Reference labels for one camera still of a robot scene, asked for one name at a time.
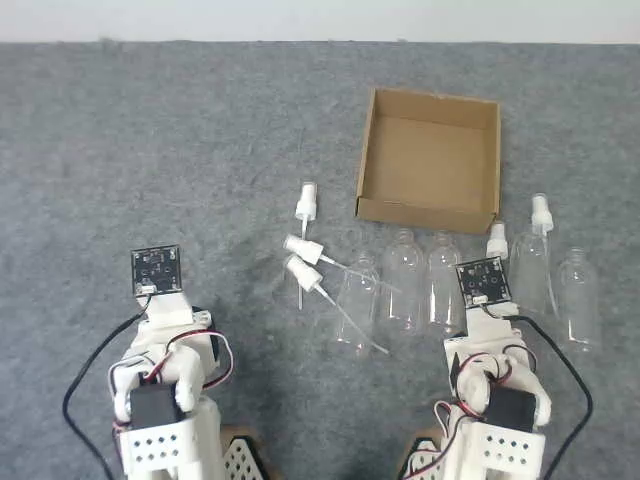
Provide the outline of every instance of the white wire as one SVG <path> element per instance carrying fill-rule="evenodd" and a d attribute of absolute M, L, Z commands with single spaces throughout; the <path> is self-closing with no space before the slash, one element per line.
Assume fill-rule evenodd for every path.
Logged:
<path fill-rule="evenodd" d="M 440 418 L 440 412 L 438 411 L 438 407 L 440 406 L 447 406 L 449 408 L 449 415 L 451 415 L 451 404 L 445 402 L 444 400 L 438 400 L 436 403 L 433 404 L 433 414 L 436 416 L 436 420 L 438 420 L 438 424 L 442 429 L 442 435 L 444 435 L 445 438 L 448 438 L 449 429 L 446 427 L 446 425 L 442 421 L 442 418 Z"/>
<path fill-rule="evenodd" d="M 208 335 L 208 336 L 211 336 L 211 337 L 217 337 L 217 338 L 222 339 L 222 342 L 224 343 L 224 346 L 227 349 L 227 353 L 229 354 L 229 368 L 227 368 L 227 371 L 224 373 L 224 375 L 222 375 L 219 378 L 216 378 L 213 381 L 213 383 L 211 385 L 209 385 L 207 388 L 217 387 L 222 382 L 227 380 L 231 376 L 231 373 L 233 373 L 233 369 L 235 368 L 234 358 L 233 358 L 233 350 L 231 350 L 231 346 L 229 345 L 229 341 L 227 340 L 227 337 L 225 337 L 220 332 L 216 332 L 215 330 L 206 330 L 206 331 L 201 331 L 201 332 L 195 331 L 193 333 L 190 333 L 188 335 L 184 335 L 184 336 L 180 337 L 178 340 L 176 340 L 176 342 L 179 342 L 180 340 L 184 340 L 185 338 L 196 337 L 198 335 Z"/>
<path fill-rule="evenodd" d="M 132 355 L 132 356 L 127 357 L 127 358 L 123 358 L 120 361 L 118 361 L 118 362 L 114 363 L 113 365 L 111 365 L 109 367 L 109 370 L 107 371 L 107 383 L 109 384 L 109 393 L 111 393 L 111 398 L 113 398 L 115 396 L 115 394 L 116 394 L 116 392 L 113 391 L 113 385 L 111 383 L 111 378 L 112 378 L 112 375 L 113 375 L 113 371 L 116 368 L 133 366 L 133 364 L 131 363 L 132 360 L 143 360 L 143 361 L 149 362 L 149 364 L 151 365 L 151 369 L 153 369 L 153 367 L 155 366 L 153 364 L 153 361 L 149 357 L 147 357 L 145 354 L 142 354 L 142 353 L 139 353 L 139 354 L 136 354 L 136 355 Z"/>

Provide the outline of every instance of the open cardboard tray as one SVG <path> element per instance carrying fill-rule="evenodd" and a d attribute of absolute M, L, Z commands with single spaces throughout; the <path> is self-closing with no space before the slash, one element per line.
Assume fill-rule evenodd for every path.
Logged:
<path fill-rule="evenodd" d="M 500 106 L 374 89 L 356 216 L 484 233 L 500 207 Z"/>

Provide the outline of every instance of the cardboard edge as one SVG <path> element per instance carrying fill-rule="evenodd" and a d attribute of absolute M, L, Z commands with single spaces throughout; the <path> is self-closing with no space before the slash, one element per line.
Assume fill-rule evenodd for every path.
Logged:
<path fill-rule="evenodd" d="M 406 225 L 416 228 L 430 228 L 435 230 L 443 229 L 461 233 L 486 234 L 489 230 L 489 227 L 496 218 L 496 215 L 493 212 L 489 211 L 465 212 L 462 210 L 441 210 L 428 207 L 410 206 L 402 202 L 374 200 L 367 198 L 362 198 L 362 200 L 366 200 L 367 208 L 364 208 L 359 212 L 358 218 L 374 222 Z M 418 214 L 416 215 L 416 217 L 432 217 L 433 215 L 436 215 L 438 217 L 448 219 L 444 222 L 441 222 L 440 225 L 435 224 L 432 220 L 430 220 L 429 222 L 424 222 L 422 220 L 409 220 L 408 218 L 399 219 L 395 213 L 389 215 L 389 208 L 392 209 L 391 211 L 395 210 L 396 208 L 401 209 L 400 216 L 404 216 L 404 214 L 408 213 L 409 210 L 413 210 L 414 214 Z M 460 224 L 459 221 L 463 218 L 465 218 L 466 220 L 464 221 L 464 224 Z"/>
<path fill-rule="evenodd" d="M 500 104 L 496 103 L 496 183 L 493 191 L 494 220 L 500 215 L 500 192 L 502 191 L 502 185 L 500 184 L 502 172 L 502 120 L 500 117 Z"/>
<path fill-rule="evenodd" d="M 405 89 L 405 88 L 391 88 L 391 87 L 374 88 L 374 90 L 380 92 L 381 94 L 384 94 L 385 92 L 408 93 L 408 94 L 411 94 L 411 95 L 419 95 L 419 96 L 422 96 L 422 97 L 431 97 L 431 98 L 435 98 L 437 100 L 459 100 L 459 101 L 462 101 L 462 102 L 484 103 L 484 104 L 487 104 L 487 105 L 497 105 L 498 107 L 500 106 L 500 104 L 496 100 L 489 100 L 487 98 L 465 97 L 463 95 L 450 95 L 450 94 L 447 94 L 447 93 L 435 93 L 435 92 L 428 92 L 428 91 L 424 91 L 424 90 Z"/>
<path fill-rule="evenodd" d="M 367 159 L 369 158 L 369 139 L 371 138 L 371 128 L 373 126 L 375 106 L 376 106 L 376 92 L 378 89 L 375 87 L 370 91 L 369 98 L 369 110 L 367 112 L 367 119 L 364 126 L 364 135 L 362 143 L 362 157 L 360 159 L 360 172 L 358 173 L 358 184 L 356 186 L 356 211 L 355 215 L 358 215 L 358 206 L 360 204 L 360 198 L 364 191 L 364 174 L 367 166 Z"/>

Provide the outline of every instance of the red wire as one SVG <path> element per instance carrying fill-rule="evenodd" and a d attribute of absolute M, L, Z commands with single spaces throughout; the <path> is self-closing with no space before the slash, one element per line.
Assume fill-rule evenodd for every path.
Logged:
<path fill-rule="evenodd" d="M 458 435 L 458 427 L 460 426 L 460 422 L 464 419 L 467 418 L 466 415 L 460 417 L 457 421 L 456 424 L 454 426 L 453 429 L 453 436 L 451 437 L 451 440 L 449 440 L 449 443 L 447 443 L 447 446 L 444 447 L 444 449 L 442 450 L 442 452 L 440 452 L 440 455 L 438 455 L 438 457 L 436 457 L 435 460 L 431 461 L 430 463 L 428 463 L 427 465 L 425 465 L 424 467 L 420 467 L 418 470 L 414 470 L 413 472 L 411 472 L 409 475 L 407 475 L 406 477 L 402 477 L 402 480 L 410 480 L 412 478 L 416 478 L 419 477 L 420 475 L 422 475 L 424 472 L 431 470 L 433 467 L 435 467 L 438 463 L 440 463 L 444 457 L 447 455 L 447 453 L 449 453 L 449 449 L 451 448 L 451 445 L 453 445 L 453 441 L 456 439 L 456 436 Z"/>
<path fill-rule="evenodd" d="M 145 380 L 148 379 L 152 379 L 154 378 L 161 370 L 162 367 L 164 366 L 164 364 L 167 362 L 167 360 L 169 359 L 169 357 L 171 356 L 171 351 L 169 350 L 169 346 L 174 343 L 177 342 L 178 340 L 181 340 L 183 338 L 188 338 L 188 337 L 195 337 L 197 335 L 210 335 L 212 337 L 217 337 L 217 338 L 221 338 L 222 341 L 225 344 L 225 347 L 227 348 L 227 352 L 229 353 L 229 366 L 227 367 L 227 370 L 220 375 L 218 378 L 215 378 L 209 382 L 205 382 L 202 385 L 203 389 L 207 389 L 207 388 L 212 388 L 215 387 L 216 385 L 220 385 L 222 382 L 224 382 L 227 378 L 229 378 L 229 376 L 231 375 L 231 373 L 233 372 L 233 368 L 234 368 L 234 359 L 233 359 L 233 352 L 231 351 L 231 347 L 229 346 L 229 343 L 227 342 L 226 337 L 220 333 L 217 332 L 215 330 L 209 330 L 209 329 L 199 329 L 199 330 L 190 330 L 188 332 L 183 332 L 179 335 L 176 335 L 175 337 L 173 337 L 172 339 L 169 340 L 169 342 L 167 342 L 167 346 L 165 347 L 165 352 L 166 355 L 164 356 L 164 358 L 154 367 L 154 369 L 149 373 L 149 375 L 147 375 L 145 377 Z"/>
<path fill-rule="evenodd" d="M 155 376 L 158 375 L 158 373 L 160 373 L 160 370 L 162 370 L 162 367 L 164 367 L 164 364 L 167 363 L 167 360 L 169 360 L 170 356 L 171 356 L 171 352 L 167 352 L 167 354 L 162 358 L 162 360 L 160 360 L 160 362 L 158 362 L 158 364 L 155 367 L 153 367 L 153 370 L 151 370 L 149 372 L 149 375 L 144 377 L 144 379 L 147 381 L 153 380 Z"/>

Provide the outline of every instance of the bottle cap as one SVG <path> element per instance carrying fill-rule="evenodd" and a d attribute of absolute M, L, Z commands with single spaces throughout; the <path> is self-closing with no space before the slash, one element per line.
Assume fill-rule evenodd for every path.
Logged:
<path fill-rule="evenodd" d="M 533 213 L 531 214 L 531 229 L 534 233 L 546 235 L 553 230 L 553 216 L 549 211 L 549 202 L 544 193 L 536 193 L 531 197 Z"/>
<path fill-rule="evenodd" d="M 302 192 L 300 193 L 300 200 L 296 205 L 296 218 L 298 220 L 309 221 L 316 219 L 316 192 L 317 186 L 314 182 L 305 182 L 302 184 Z"/>
<path fill-rule="evenodd" d="M 504 231 L 504 222 L 498 220 L 491 225 L 491 234 L 487 242 L 487 257 L 509 258 L 509 245 Z"/>
<path fill-rule="evenodd" d="M 318 263 L 322 255 L 322 250 L 324 249 L 319 243 L 312 242 L 311 240 L 303 240 L 295 235 L 287 235 L 287 238 L 284 240 L 284 248 L 298 255 L 305 262 L 313 265 Z"/>
<path fill-rule="evenodd" d="M 284 266 L 296 277 L 298 284 L 307 292 L 313 290 L 316 285 L 322 281 L 322 275 L 304 263 L 304 261 L 295 254 L 287 258 Z"/>

